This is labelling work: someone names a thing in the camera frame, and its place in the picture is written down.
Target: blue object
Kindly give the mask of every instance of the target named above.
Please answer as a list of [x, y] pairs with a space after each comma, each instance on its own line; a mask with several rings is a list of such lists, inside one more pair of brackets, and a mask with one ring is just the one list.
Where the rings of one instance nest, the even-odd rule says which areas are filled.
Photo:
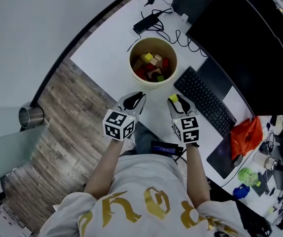
[[234, 189], [233, 196], [236, 199], [245, 198], [248, 195], [249, 191], [250, 191], [250, 187], [241, 184], [240, 187]]

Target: wooden floor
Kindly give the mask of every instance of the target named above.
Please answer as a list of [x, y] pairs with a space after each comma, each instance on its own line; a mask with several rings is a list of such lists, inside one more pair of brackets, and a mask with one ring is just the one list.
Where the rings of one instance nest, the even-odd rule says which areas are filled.
[[[39, 105], [49, 123], [30, 163], [5, 179], [5, 203], [34, 233], [71, 192], [82, 191], [109, 139], [102, 120], [115, 101], [71, 60], [72, 54], [107, 18], [130, 0], [123, 1], [79, 41], [61, 63], [43, 91]], [[133, 147], [126, 141], [123, 151]]]

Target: green toy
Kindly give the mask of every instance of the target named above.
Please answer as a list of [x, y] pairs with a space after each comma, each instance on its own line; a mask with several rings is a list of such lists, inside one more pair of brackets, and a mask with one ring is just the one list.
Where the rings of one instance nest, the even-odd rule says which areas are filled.
[[238, 172], [238, 179], [246, 186], [260, 186], [261, 182], [258, 180], [258, 174], [254, 173], [249, 168], [243, 168]]

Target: gold lettering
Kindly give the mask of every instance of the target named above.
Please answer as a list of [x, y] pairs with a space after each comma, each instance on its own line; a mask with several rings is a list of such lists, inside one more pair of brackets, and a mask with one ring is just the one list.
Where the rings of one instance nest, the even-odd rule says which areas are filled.
[[[150, 190], [154, 190], [156, 192], [155, 198], [156, 198], [157, 203], [155, 203], [155, 201], [153, 200]], [[145, 203], [146, 203], [148, 212], [158, 217], [159, 219], [164, 220], [166, 215], [170, 211], [170, 203], [169, 203], [169, 198], [167, 194], [165, 194], [163, 191], [156, 190], [154, 187], [150, 187], [144, 192], [143, 196], [145, 198]], [[163, 201], [165, 202], [167, 210], [163, 210], [160, 207]]]
[[221, 221], [215, 217], [208, 216], [207, 220], [209, 221], [210, 224], [212, 224], [214, 227], [217, 226], [222, 226], [225, 232], [227, 232], [230, 235], [233, 235], [234, 237], [239, 237], [238, 233], [236, 230], [232, 229], [231, 227], [224, 225], [221, 223]]
[[224, 226], [224, 231], [229, 233], [230, 235], [233, 235], [234, 237], [239, 237], [238, 233], [236, 230], [232, 229], [229, 226]]
[[113, 203], [117, 203], [123, 206], [125, 214], [126, 214], [126, 218], [129, 221], [135, 223], [141, 218], [141, 215], [138, 215], [133, 211], [131, 204], [126, 199], [122, 197], [121, 198], [118, 197], [126, 192], [127, 191], [114, 193], [113, 195], [102, 200], [102, 211], [103, 211], [102, 212], [103, 214], [103, 226], [102, 227], [105, 227], [110, 222], [112, 218], [112, 214], [115, 214], [114, 212], [111, 211], [111, 204]]
[[84, 237], [84, 232], [86, 231], [86, 227], [87, 227], [87, 225], [89, 224], [89, 222], [91, 221], [92, 216], [93, 216], [92, 211], [89, 211], [89, 212], [83, 214], [83, 215], [81, 216], [81, 218], [79, 219], [79, 221], [78, 221], [79, 228], [80, 228], [80, 224], [81, 224], [82, 220], [83, 220], [83, 219], [86, 220], [86, 221], [83, 223], [83, 225], [81, 226], [81, 237]]
[[199, 214], [198, 216], [198, 222], [195, 222], [194, 220], [192, 220], [191, 216], [190, 216], [190, 212], [191, 210], [195, 209], [193, 206], [191, 206], [189, 204], [188, 201], [182, 201], [181, 203], [182, 207], [184, 208], [184, 212], [181, 214], [181, 221], [183, 223], [183, 225], [185, 226], [185, 228], [191, 228], [196, 226], [197, 224], [199, 224], [200, 222], [202, 222], [203, 220], [206, 220], [206, 218], [202, 215]]

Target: power adapter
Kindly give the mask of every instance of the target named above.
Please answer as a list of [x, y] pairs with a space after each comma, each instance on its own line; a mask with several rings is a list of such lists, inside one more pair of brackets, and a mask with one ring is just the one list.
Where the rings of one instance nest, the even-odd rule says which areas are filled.
[[134, 27], [133, 27], [133, 30], [137, 34], [142, 34], [149, 27], [152, 27], [154, 24], [156, 24], [158, 22], [159, 22], [158, 13], [150, 14], [149, 16], [145, 17], [144, 19], [139, 21], [137, 24], [135, 24]]

